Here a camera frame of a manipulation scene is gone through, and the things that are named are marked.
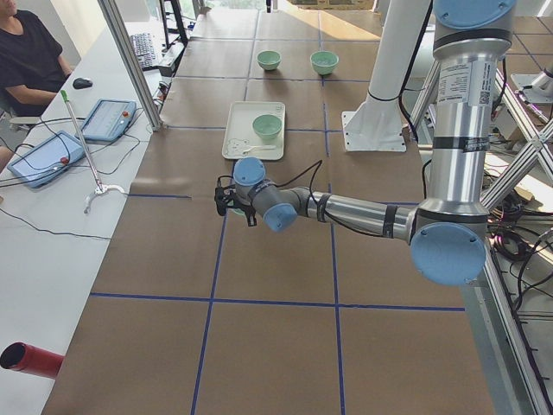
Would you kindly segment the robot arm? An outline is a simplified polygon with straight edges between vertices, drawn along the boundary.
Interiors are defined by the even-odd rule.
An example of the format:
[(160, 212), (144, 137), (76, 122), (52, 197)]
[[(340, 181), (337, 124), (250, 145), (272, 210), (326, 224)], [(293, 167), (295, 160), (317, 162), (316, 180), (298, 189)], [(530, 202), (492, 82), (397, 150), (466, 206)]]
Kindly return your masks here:
[(415, 267), (445, 285), (474, 281), (486, 261), (488, 211), (480, 199), (499, 59), (512, 40), (512, 1), (436, 1), (433, 55), (439, 66), (430, 179), (413, 209), (315, 192), (279, 189), (255, 157), (238, 161), (220, 208), (240, 210), (250, 225), (273, 231), (298, 216), (356, 233), (403, 239)]

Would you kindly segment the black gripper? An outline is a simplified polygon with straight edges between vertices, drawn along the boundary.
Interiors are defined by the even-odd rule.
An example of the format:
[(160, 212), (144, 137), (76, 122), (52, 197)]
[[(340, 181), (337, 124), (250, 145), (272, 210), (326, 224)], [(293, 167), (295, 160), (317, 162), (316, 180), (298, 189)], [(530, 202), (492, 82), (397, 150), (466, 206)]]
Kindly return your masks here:
[(235, 206), (234, 208), (241, 209), (245, 213), (245, 219), (248, 226), (256, 226), (257, 224), (257, 218), (256, 218), (256, 210), (249, 205), (240, 205)]

